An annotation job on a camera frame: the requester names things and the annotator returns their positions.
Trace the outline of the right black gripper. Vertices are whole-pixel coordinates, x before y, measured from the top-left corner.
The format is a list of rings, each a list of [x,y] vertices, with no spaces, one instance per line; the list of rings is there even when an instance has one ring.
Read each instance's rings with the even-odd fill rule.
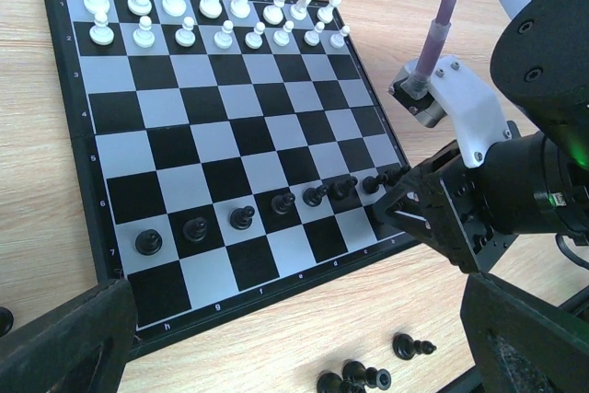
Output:
[[[373,205],[392,225],[445,256],[463,273],[488,272],[525,223],[525,139],[494,144],[478,168],[466,168],[453,141],[423,160]]]

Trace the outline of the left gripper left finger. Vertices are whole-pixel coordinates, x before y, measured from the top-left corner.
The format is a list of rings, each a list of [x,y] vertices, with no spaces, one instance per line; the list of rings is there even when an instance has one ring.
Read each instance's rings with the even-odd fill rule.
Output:
[[[136,322],[131,284],[99,283],[1,338],[1,390],[116,392]]]

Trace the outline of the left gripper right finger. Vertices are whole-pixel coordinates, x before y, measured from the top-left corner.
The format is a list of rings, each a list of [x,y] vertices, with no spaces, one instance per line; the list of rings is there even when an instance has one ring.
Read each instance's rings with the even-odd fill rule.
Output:
[[[588,290],[570,308],[491,274],[468,277],[460,317],[487,392],[588,390]]]

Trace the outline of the black pawn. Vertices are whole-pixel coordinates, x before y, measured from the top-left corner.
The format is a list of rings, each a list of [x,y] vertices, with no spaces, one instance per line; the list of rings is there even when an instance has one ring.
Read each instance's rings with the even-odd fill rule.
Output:
[[[320,185],[315,188],[307,188],[303,192],[303,201],[310,207],[321,205],[323,198],[327,195],[329,188],[326,185]]]
[[[276,195],[271,200],[271,208],[277,215],[288,214],[295,203],[295,195],[291,192]]]
[[[362,181],[362,187],[367,194],[374,194],[379,190],[380,186],[386,185],[388,182],[387,174],[377,174],[375,176],[367,176]]]
[[[407,174],[410,170],[411,170],[411,167],[408,165],[403,165],[403,166],[401,164],[393,165],[391,168],[388,168],[384,172],[384,175],[386,176],[385,184],[388,187],[395,186],[400,181],[400,179],[405,174]]]
[[[250,228],[256,210],[251,205],[236,208],[229,217],[230,225],[236,230],[246,230]]]
[[[198,244],[204,241],[207,235],[208,222],[204,217],[196,217],[188,220],[183,228],[182,234],[186,241],[191,244]]]
[[[358,179],[354,176],[334,181],[329,185],[329,197],[332,200],[342,201],[351,195],[357,183]]]

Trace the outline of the white rook off board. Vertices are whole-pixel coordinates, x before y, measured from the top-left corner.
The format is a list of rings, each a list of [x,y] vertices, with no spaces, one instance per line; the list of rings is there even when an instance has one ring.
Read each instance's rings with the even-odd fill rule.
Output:
[[[333,21],[334,10],[341,4],[341,0],[329,0],[326,6],[317,11],[317,19],[327,25]]]

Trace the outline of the white knight off board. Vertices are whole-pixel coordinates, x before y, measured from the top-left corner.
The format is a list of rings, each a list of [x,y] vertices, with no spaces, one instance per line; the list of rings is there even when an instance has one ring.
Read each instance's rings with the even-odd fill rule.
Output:
[[[312,0],[297,0],[290,7],[290,15],[293,20],[302,21],[307,17],[307,9]]]

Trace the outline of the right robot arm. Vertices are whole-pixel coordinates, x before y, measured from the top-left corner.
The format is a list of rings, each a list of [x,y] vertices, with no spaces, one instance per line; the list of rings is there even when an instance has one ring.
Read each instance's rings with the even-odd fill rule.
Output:
[[[580,267],[588,242],[588,0],[529,0],[498,39],[491,83],[441,58],[410,62],[391,95],[456,137],[415,167],[368,180],[387,191],[375,219],[415,237],[464,273],[490,270],[521,235],[551,234]]]

